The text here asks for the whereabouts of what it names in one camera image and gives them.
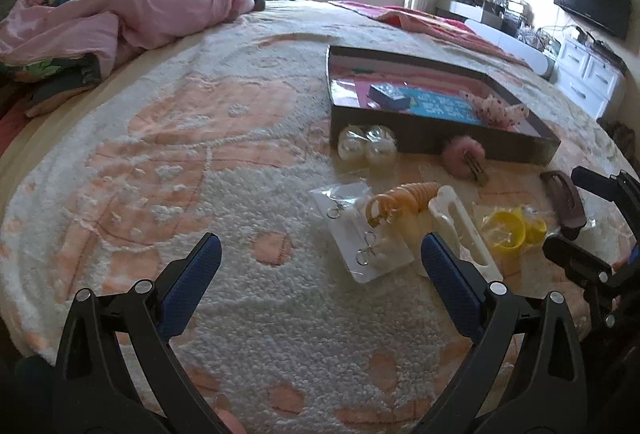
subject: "white cabinet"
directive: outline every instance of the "white cabinet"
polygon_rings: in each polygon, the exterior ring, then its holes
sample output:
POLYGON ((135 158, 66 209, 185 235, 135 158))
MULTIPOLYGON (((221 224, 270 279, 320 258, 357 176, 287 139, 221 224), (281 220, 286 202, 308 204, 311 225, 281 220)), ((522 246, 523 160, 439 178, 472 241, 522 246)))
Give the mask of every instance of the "white cabinet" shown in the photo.
POLYGON ((615 119, 626 91, 618 68, 572 38, 562 44, 551 82, 594 119, 615 119))

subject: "fluffy blanket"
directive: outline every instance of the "fluffy blanket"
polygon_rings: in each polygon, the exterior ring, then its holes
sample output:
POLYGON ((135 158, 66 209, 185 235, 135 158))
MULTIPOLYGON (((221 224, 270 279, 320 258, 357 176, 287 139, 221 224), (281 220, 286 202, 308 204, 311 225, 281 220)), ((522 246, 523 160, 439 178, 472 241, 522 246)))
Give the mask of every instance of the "fluffy blanket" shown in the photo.
POLYGON ((471 51, 482 52, 489 56, 497 56, 513 64, 529 67, 521 59, 508 52, 502 51, 498 46, 494 46, 491 42, 488 42, 482 38, 482 36, 476 35, 471 29, 455 20, 435 17, 422 11, 415 11, 398 6, 370 6, 369 4, 361 4, 360 2, 347 0, 332 1, 331 4, 355 11, 359 15, 377 20, 378 22, 390 24, 405 31, 424 33, 425 35, 457 44, 471 51))
POLYGON ((35 82, 65 73, 90 86, 154 49, 250 12, 254 0, 18 0, 0 22, 0 72, 35 82))
MULTIPOLYGON (((79 288, 126 291, 184 258, 209 230, 222 240, 222 266, 185 334, 172 340, 206 400, 231 409, 252 433, 409 430, 469 343, 411 267, 355 283, 314 216, 308 191, 340 179, 328 146, 329 44, 485 72, 562 138, 550 168, 629 168, 593 120, 524 67, 330 4, 270 3, 191 37, 179 54, 145 69, 26 176, 0 230, 0 309, 16 345, 53 362, 79 288)), ((385 183, 420 181, 420 171, 451 182, 438 158, 401 157, 396 167, 385 183)), ((491 182, 477 190, 465 184, 465 192, 485 205, 548 207, 539 170, 492 163, 491 182)), ((619 212, 585 202, 598 227, 593 244, 580 244, 607 260, 621 249, 628 254, 619 212)), ((580 288, 540 249, 510 266, 504 274, 513 289, 533 296, 559 290, 585 325, 580 288)), ((152 406, 132 346, 120 340, 152 406)), ((516 340, 498 392, 517 348, 516 340)))

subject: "bed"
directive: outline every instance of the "bed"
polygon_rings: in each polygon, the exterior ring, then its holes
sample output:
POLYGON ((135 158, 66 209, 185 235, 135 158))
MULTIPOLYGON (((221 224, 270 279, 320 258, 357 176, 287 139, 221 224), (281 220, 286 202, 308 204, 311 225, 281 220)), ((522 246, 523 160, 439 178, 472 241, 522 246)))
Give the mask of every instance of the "bed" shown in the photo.
MULTIPOLYGON (((0 158, 0 313, 14 344, 53 362, 82 287, 126 291, 182 258, 205 231, 223 264, 172 348, 212 406, 249 432, 398 432, 434 403, 469 348, 433 286, 411 267, 351 279, 308 192, 341 179, 328 146, 330 44, 403 52, 498 78, 562 144, 548 169, 631 168, 579 107, 522 65, 308 1, 268 3, 148 51, 95 90, 31 121, 0 158)), ((486 205, 548 210, 543 169, 491 163, 486 205)), ((393 182, 446 176, 403 156, 393 182)), ((614 207, 585 196, 585 247, 613 263, 632 237, 614 207)), ((580 291, 540 249, 506 282, 566 296, 581 334, 580 291)), ((157 407, 128 338, 143 401, 157 407)), ((495 391, 518 352, 513 341, 495 391)))

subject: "crumpled comforter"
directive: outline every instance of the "crumpled comforter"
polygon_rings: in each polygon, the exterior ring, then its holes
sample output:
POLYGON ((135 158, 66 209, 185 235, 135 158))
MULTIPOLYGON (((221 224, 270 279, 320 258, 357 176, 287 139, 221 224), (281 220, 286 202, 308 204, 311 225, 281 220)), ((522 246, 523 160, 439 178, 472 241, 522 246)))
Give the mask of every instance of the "crumpled comforter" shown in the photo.
POLYGON ((18 0, 0 22, 0 72, 35 82, 66 74, 78 89, 147 49, 249 13, 254 0, 18 0))

